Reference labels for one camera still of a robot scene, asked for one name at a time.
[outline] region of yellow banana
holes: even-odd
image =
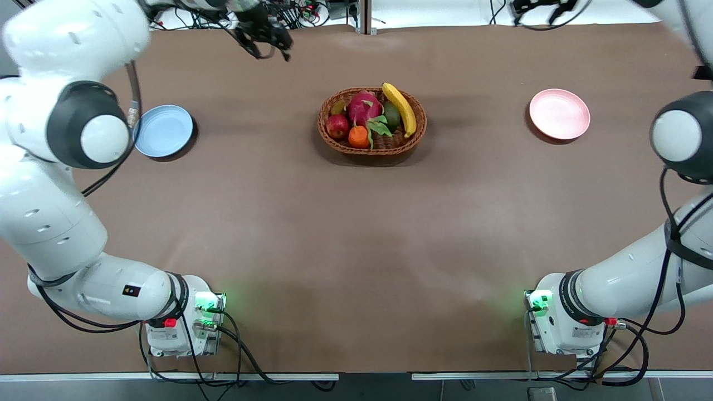
[[[401,120],[404,122],[404,130],[406,130],[404,137],[408,138],[413,135],[416,132],[416,114],[414,114],[414,110],[411,108],[409,102],[406,101],[404,95],[390,83],[384,82],[381,85],[381,89],[384,91],[386,98],[396,106],[401,114]]]

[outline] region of black label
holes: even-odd
[[[141,291],[141,287],[134,287],[133,285],[124,285],[124,291],[122,291],[122,295],[138,297],[139,291]]]

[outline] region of white robot link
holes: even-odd
[[[556,4],[570,11],[574,2],[513,0],[511,5],[517,23],[534,6]],[[702,62],[694,77],[713,80],[713,1],[635,2],[692,45]],[[665,106],[655,116],[650,140],[666,168],[703,185],[702,193],[611,258],[586,269],[552,273],[527,291],[539,351],[591,360],[605,326],[615,325],[617,318],[646,315],[646,325],[653,310],[675,308],[679,296],[686,304],[713,298],[713,188],[708,185],[713,183],[713,92],[693,93]]]
[[[130,321],[94,333],[145,321],[157,356],[214,353],[225,298],[194,275],[104,253],[106,229],[72,168],[107,168],[128,152],[126,117],[100,81],[146,48],[147,12],[189,5],[229,6],[248,30],[273,32],[258,0],[43,0],[9,20],[2,36],[19,76],[0,80],[0,237],[27,261],[29,290],[55,313]]]

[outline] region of blue plate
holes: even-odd
[[[193,118],[184,108],[173,104],[150,109],[133,130],[134,145],[138,151],[153,158],[171,156],[180,151],[191,135]]]

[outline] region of brown tabletop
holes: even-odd
[[[523,290],[664,220],[650,122],[707,87],[689,79],[693,53],[660,24],[378,36],[342,26],[294,39],[285,63],[251,59],[222,31],[154,34],[138,61],[145,106],[183,106],[200,137],[170,163],[133,154],[90,198],[108,253],[228,293],[245,341],[273,372],[526,369]],[[388,168],[342,157],[315,128],[328,96],[382,81],[429,117],[416,151]],[[127,99],[122,71],[107,83]],[[524,121],[530,98],[552,87],[592,114],[566,145]],[[99,172],[76,176],[85,186]],[[674,205],[696,191],[669,188]],[[26,289],[22,260],[0,251],[1,373],[145,369],[132,330],[66,327]],[[649,339],[651,368],[713,368],[700,346],[713,328],[707,308],[690,308],[675,336]],[[235,358],[226,350],[201,363],[230,370]],[[562,365],[573,361],[538,359],[540,369]]]

